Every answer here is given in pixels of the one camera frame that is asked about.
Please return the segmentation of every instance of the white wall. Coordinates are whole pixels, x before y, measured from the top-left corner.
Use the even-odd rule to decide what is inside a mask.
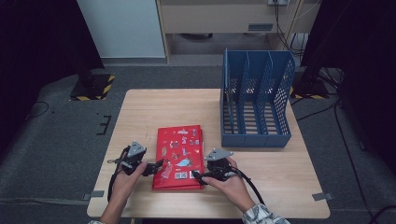
[[[102,58],[165,58],[155,0],[78,0]]]

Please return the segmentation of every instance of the hand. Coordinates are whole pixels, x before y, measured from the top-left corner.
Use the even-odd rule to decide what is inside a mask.
[[[232,167],[237,168],[236,161],[227,157],[227,161]],[[235,204],[242,213],[253,207],[255,203],[248,194],[244,180],[239,175],[233,175],[226,181],[219,181],[212,177],[203,177],[206,184],[220,190],[231,203]]]
[[[105,212],[100,217],[101,222],[106,224],[119,223],[122,211],[134,190],[137,179],[143,174],[147,165],[148,163],[143,161],[131,175],[119,170],[120,172],[114,181],[110,202],[108,202]]]

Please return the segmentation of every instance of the wooden table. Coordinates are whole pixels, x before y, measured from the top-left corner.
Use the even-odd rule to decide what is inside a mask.
[[[160,127],[200,124],[204,134],[205,155],[220,143],[218,89],[130,90],[126,93],[94,190],[104,190],[102,198],[91,198],[90,217],[99,217],[107,205],[107,188],[121,151],[133,140],[147,147],[144,160],[155,162],[157,130]],[[268,208],[289,218],[327,218],[325,200],[315,201],[321,193],[312,161],[297,121],[287,106],[292,137],[284,148],[225,148],[231,150],[238,167],[249,176]],[[153,191],[152,175],[141,176],[129,199],[123,217],[240,218],[241,212],[216,189]],[[257,198],[247,185],[250,195]]]

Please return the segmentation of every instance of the book cover illustration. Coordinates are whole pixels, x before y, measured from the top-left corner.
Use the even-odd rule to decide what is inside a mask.
[[[163,168],[153,178],[153,189],[202,189],[191,171],[204,172],[200,125],[158,129],[156,160]]]

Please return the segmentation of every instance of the plastic file rack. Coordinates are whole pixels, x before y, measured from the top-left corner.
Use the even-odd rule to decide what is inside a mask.
[[[295,62],[289,51],[225,50],[220,94],[222,147],[284,147]]]

